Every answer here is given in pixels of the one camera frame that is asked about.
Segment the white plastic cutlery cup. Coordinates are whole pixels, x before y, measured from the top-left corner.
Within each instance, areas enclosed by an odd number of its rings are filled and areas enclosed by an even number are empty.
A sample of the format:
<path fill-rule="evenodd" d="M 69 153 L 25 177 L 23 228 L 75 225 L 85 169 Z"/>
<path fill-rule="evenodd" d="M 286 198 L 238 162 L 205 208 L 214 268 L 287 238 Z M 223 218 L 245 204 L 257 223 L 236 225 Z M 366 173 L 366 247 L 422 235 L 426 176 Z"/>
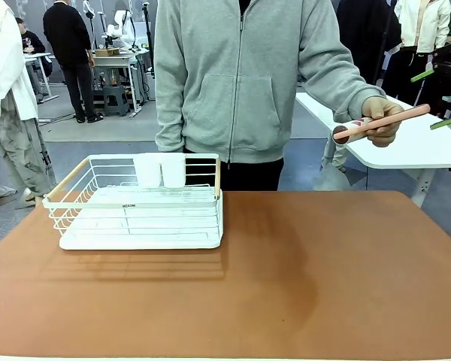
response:
<path fill-rule="evenodd" d="M 186 156 L 184 153 L 161 155 L 162 180 L 166 188 L 183 188 L 186 185 Z"/>
<path fill-rule="evenodd" d="M 133 159 L 138 186 L 147 189 L 158 188 L 162 182 L 161 154 L 139 153 Z"/>

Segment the person in white bomber jacket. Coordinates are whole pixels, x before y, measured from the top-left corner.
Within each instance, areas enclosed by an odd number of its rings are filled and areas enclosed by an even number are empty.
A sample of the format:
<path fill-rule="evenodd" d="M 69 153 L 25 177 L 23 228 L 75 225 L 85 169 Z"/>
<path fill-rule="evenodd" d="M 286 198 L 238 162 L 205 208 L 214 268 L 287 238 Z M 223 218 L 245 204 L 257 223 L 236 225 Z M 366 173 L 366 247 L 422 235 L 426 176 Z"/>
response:
<path fill-rule="evenodd" d="M 397 0 L 401 47 L 390 57 L 383 79 L 388 96 L 415 104 L 421 83 L 411 79 L 425 71 L 429 54 L 445 45 L 450 13 L 450 0 Z"/>

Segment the grey plastic step stool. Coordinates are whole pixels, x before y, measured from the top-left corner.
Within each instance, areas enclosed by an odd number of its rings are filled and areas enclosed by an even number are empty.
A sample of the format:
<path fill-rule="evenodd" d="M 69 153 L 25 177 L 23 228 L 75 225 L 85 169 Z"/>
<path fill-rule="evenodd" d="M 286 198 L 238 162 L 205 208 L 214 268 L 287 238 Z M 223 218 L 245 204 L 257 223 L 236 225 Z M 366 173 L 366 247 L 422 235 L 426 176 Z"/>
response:
<path fill-rule="evenodd" d="M 124 117 L 129 112 L 129 102 L 122 85 L 104 86 L 104 113 L 106 116 Z"/>

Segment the person in dark coat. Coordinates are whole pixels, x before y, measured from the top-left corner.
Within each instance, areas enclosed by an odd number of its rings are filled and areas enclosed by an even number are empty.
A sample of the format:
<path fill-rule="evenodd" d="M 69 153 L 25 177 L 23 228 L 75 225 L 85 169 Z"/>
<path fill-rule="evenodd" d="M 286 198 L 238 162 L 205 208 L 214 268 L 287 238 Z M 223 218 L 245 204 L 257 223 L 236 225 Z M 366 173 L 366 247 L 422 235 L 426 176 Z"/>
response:
<path fill-rule="evenodd" d="M 340 0 L 336 15 L 341 43 L 350 50 L 366 83 L 374 85 L 384 53 L 395 53 L 401 46 L 394 7 L 386 0 Z"/>

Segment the person in grey hoodie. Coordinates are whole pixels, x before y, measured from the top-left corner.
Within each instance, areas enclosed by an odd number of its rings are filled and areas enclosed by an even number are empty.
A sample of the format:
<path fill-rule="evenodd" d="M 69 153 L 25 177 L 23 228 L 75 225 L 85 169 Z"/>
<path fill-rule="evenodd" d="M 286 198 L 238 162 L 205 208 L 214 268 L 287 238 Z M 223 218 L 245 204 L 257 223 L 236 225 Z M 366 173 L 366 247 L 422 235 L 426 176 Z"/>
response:
<path fill-rule="evenodd" d="M 215 153 L 224 190 L 276 190 L 300 49 L 337 43 L 330 0 L 159 0 L 154 65 L 181 54 L 187 70 L 182 152 Z"/>

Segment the white workbench desk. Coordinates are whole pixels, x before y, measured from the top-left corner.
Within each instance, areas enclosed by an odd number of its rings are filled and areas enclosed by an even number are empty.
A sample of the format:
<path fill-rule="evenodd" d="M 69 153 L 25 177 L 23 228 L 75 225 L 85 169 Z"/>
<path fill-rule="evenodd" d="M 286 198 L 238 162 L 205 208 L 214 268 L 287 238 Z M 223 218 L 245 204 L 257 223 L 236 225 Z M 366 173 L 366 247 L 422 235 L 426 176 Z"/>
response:
<path fill-rule="evenodd" d="M 96 68 L 123 68 L 129 76 L 132 92 L 133 111 L 130 117 L 135 117 L 142 110 L 142 105 L 148 100 L 149 87 L 147 83 L 148 49 L 139 49 L 134 52 L 120 53 L 113 56 L 98 56 L 98 51 L 93 54 Z"/>

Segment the person's left hand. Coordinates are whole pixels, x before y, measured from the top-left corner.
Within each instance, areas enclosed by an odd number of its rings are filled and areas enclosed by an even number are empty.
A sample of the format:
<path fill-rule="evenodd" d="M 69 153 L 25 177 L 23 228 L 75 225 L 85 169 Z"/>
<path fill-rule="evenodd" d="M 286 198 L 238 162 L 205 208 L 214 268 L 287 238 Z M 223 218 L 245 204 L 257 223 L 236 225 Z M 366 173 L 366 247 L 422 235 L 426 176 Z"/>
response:
<path fill-rule="evenodd" d="M 373 120 L 392 116 L 401 113 L 404 109 L 387 99 L 380 97 L 370 97 L 362 105 L 362 114 Z M 390 124 L 385 127 L 372 129 L 366 132 L 367 139 L 375 147 L 388 147 L 394 140 L 400 123 Z"/>

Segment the person's right forearm grey sleeve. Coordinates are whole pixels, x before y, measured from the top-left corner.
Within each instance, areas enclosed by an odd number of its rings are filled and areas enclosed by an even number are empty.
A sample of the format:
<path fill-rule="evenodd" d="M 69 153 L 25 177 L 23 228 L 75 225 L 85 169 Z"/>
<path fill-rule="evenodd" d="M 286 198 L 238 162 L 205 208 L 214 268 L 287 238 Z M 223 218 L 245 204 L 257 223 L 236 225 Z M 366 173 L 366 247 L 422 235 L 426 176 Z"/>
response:
<path fill-rule="evenodd" d="M 156 145 L 161 152 L 182 152 L 184 140 L 183 102 L 187 70 L 181 54 L 157 53 L 156 73 L 156 111 L 159 132 Z"/>

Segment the person's left forearm grey sleeve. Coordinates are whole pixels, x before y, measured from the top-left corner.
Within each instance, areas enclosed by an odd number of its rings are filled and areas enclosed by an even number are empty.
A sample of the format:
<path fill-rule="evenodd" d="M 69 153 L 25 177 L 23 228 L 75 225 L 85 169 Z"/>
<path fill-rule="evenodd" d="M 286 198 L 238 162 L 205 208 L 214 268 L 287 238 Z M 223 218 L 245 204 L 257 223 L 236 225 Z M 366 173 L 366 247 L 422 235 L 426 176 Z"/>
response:
<path fill-rule="evenodd" d="M 339 43 L 300 49 L 298 70 L 306 92 L 342 117 L 360 117 L 366 100 L 386 98 L 384 91 L 365 82 L 350 52 Z"/>

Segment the person in light grey trousers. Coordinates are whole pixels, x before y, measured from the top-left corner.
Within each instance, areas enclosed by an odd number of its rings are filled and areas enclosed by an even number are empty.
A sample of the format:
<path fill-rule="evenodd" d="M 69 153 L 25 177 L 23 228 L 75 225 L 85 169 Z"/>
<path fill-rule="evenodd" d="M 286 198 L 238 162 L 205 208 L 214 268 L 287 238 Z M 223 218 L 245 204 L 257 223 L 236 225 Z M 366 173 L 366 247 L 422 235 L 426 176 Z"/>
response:
<path fill-rule="evenodd" d="M 347 149 L 344 146 L 336 145 L 336 143 L 333 142 L 332 137 L 329 136 L 325 144 L 320 167 L 325 168 L 327 165 L 332 165 L 342 173 L 345 173 L 347 155 Z"/>

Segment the standing person in black clothes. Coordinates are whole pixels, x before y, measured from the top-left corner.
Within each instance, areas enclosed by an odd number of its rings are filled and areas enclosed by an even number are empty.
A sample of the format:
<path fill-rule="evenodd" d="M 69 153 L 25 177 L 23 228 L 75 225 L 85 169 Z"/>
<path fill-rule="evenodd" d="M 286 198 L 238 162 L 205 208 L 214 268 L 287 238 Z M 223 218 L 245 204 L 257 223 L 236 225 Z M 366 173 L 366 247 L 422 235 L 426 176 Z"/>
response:
<path fill-rule="evenodd" d="M 78 123 L 96 123 L 103 116 L 93 104 L 95 59 L 85 22 L 69 0 L 54 0 L 43 16 L 44 35 L 62 70 Z"/>

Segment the pink-handled lint roller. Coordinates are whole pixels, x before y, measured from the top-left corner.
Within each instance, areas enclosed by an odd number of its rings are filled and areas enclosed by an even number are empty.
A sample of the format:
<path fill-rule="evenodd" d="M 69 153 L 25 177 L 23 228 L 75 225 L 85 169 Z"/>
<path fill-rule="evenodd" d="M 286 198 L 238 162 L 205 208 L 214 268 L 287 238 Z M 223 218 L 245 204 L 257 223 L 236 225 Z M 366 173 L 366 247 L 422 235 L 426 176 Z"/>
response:
<path fill-rule="evenodd" d="M 412 119 L 414 117 L 420 117 L 427 114 L 429 111 L 429 105 L 419 105 L 377 120 L 373 120 L 370 117 L 363 117 L 336 126 L 331 132 L 331 137 L 332 140 L 338 145 L 349 144 L 365 138 L 367 136 L 367 132 L 370 130 L 376 130 L 392 124 L 400 123 L 404 120 Z"/>

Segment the person in long white coat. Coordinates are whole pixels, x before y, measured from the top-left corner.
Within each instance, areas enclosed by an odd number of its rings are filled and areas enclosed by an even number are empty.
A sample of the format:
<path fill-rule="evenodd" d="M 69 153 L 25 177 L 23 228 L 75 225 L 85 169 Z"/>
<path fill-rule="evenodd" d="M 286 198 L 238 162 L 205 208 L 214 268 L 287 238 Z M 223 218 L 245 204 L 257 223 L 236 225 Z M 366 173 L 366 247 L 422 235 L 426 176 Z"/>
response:
<path fill-rule="evenodd" d="M 15 184 L 23 189 L 19 208 L 38 207 L 55 188 L 20 30 L 4 0 L 0 0 L 0 157 Z"/>

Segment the seated person in dark top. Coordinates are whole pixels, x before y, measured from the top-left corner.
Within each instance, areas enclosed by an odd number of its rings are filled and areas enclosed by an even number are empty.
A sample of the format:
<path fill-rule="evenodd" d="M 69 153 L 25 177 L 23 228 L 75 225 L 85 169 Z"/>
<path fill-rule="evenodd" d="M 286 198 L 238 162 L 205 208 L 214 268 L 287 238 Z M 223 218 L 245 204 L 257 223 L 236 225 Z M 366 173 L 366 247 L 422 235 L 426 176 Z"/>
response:
<path fill-rule="evenodd" d="M 16 21 L 22 37 L 23 52 L 27 54 L 45 53 L 45 46 L 39 37 L 25 27 L 25 24 L 21 18 L 16 17 Z M 53 72 L 52 62 L 47 57 L 41 57 L 40 60 L 43 64 L 46 77 L 49 77 Z"/>

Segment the white plastic drip tray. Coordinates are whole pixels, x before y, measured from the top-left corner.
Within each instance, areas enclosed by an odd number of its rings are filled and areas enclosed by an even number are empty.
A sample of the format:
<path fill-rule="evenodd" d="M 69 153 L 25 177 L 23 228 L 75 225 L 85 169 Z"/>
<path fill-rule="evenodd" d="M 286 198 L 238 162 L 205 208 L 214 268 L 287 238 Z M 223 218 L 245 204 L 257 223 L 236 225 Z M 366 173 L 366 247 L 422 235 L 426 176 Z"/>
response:
<path fill-rule="evenodd" d="M 223 201 L 211 187 L 104 187 L 51 211 L 64 250 L 202 250 L 220 246 Z"/>

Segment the small white side desk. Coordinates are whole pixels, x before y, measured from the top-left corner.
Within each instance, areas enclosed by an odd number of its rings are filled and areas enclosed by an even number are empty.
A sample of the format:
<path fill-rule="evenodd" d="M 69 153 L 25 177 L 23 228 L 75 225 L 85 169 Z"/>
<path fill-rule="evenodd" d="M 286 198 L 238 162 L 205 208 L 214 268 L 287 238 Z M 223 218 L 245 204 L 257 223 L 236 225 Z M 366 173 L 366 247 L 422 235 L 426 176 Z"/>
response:
<path fill-rule="evenodd" d="M 49 77 L 46 75 L 45 69 L 44 69 L 44 63 L 43 63 L 43 59 L 45 59 L 47 62 L 51 62 L 49 56 L 51 55 L 51 53 L 34 53 L 34 54 L 30 54 L 30 53 L 25 53 L 24 57 L 25 57 L 25 61 L 26 64 L 28 63 L 32 63 L 32 64 L 38 64 L 39 68 L 41 70 L 41 74 L 42 74 L 42 83 L 45 85 L 46 88 L 46 94 L 42 95 L 42 100 L 40 100 L 38 103 L 39 104 L 43 104 L 45 102 L 50 102 L 54 99 L 57 99 L 59 97 L 59 95 L 54 95 L 51 92 L 51 88 L 50 88 L 50 83 L 49 83 Z"/>

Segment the white rounded table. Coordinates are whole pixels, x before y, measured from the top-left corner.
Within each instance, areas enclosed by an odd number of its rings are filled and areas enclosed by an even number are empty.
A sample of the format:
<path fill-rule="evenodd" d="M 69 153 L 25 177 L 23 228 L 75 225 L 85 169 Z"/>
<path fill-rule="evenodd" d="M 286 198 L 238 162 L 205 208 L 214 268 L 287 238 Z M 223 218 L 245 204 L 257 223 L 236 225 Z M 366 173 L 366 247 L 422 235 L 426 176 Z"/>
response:
<path fill-rule="evenodd" d="M 439 119 L 425 114 L 404 121 L 395 141 L 385 148 L 375 147 L 366 139 L 345 145 L 363 165 L 374 169 L 398 169 L 416 181 L 411 196 L 414 204 L 422 206 L 435 172 L 451 169 L 451 128 L 435 130 L 430 125 Z"/>

